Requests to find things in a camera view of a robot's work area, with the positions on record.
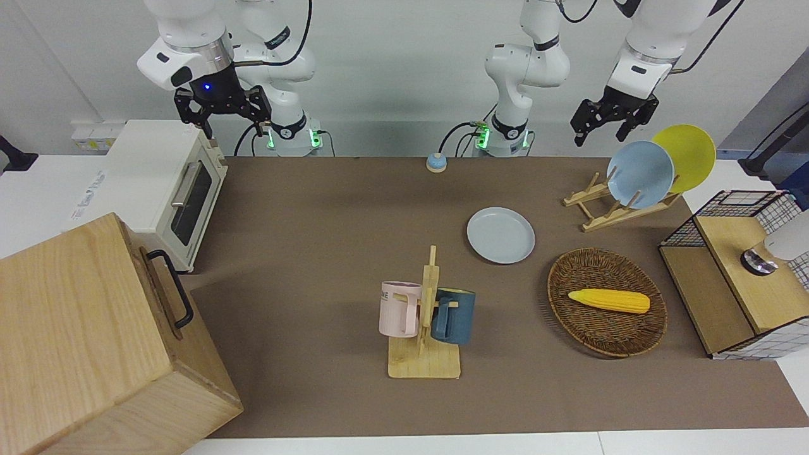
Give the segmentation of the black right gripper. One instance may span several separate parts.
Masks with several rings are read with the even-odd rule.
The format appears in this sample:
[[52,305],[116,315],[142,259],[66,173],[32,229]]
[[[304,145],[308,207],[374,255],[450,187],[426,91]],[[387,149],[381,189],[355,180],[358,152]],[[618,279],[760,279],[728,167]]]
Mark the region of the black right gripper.
[[[272,106],[263,86],[244,90],[236,75],[205,75],[188,83],[191,90],[174,91],[180,121],[192,124],[214,139],[209,117],[213,114],[237,114],[248,118],[258,137],[265,135],[265,125],[272,121]],[[198,106],[195,111],[192,103]]]

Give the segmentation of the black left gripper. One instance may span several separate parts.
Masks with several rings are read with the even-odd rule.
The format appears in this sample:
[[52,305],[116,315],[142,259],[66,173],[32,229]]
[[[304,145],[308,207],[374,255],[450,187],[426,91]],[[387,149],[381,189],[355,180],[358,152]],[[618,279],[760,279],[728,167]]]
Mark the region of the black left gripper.
[[638,126],[648,124],[659,106],[659,99],[654,94],[647,98],[638,98],[622,92],[621,90],[605,87],[600,101],[583,100],[570,119],[570,126],[574,130],[574,142],[582,147],[593,130],[603,126],[605,122],[623,121],[616,132],[619,142]]

